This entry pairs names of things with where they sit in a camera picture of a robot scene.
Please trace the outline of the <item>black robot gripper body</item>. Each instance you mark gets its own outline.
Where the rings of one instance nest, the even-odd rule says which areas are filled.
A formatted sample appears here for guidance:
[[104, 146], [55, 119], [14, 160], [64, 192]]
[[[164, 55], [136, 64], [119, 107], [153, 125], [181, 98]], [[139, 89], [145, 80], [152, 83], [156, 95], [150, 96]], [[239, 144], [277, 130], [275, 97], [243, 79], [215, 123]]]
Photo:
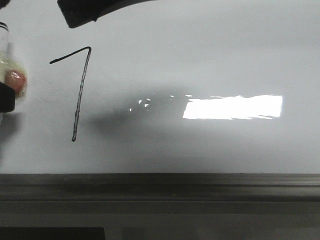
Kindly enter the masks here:
[[98, 18], [117, 10], [151, 1], [152, 0], [107, 0], [95, 10], [94, 14], [92, 15], [92, 21], [97, 21]]

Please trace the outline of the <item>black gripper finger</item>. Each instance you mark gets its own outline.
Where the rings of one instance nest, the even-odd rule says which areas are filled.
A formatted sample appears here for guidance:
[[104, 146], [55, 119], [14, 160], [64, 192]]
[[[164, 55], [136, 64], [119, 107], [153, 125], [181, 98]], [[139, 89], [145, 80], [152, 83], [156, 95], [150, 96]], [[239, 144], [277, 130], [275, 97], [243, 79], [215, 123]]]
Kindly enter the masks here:
[[98, 19], [97, 0], [58, 0], [57, 5], [69, 28], [77, 28]]
[[16, 93], [13, 88], [4, 83], [0, 83], [0, 112], [9, 113], [14, 111]]

